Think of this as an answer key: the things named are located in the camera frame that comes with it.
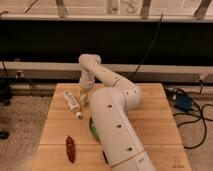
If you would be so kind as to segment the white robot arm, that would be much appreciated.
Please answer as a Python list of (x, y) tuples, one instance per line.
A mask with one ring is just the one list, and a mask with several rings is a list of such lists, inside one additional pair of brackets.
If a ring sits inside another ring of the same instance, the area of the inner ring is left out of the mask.
[(96, 78), (105, 84), (90, 95), (89, 111), (111, 170), (156, 171), (126, 114), (140, 104), (141, 89), (104, 67), (99, 55), (82, 54), (79, 64), (83, 92), (93, 88)]

